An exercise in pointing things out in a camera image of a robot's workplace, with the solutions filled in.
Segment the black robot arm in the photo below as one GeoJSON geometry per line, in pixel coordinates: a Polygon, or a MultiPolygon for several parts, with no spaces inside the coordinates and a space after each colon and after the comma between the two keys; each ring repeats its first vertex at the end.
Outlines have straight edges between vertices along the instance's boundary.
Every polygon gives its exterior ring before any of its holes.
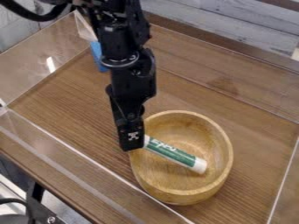
{"type": "Polygon", "coordinates": [[[156,95],[155,55],[145,47],[151,24],[140,0],[40,0],[54,6],[72,4],[88,11],[101,47],[100,64],[109,71],[107,95],[123,151],[144,146],[144,104],[156,95]]]}

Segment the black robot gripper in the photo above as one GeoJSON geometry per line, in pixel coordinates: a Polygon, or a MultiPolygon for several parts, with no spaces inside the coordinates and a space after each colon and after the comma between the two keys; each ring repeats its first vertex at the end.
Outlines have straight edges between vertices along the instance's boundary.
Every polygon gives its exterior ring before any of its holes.
{"type": "Polygon", "coordinates": [[[144,103],[156,94],[155,56],[148,48],[139,52],[139,59],[127,68],[113,69],[107,86],[119,145],[123,151],[144,146],[144,103]]]}

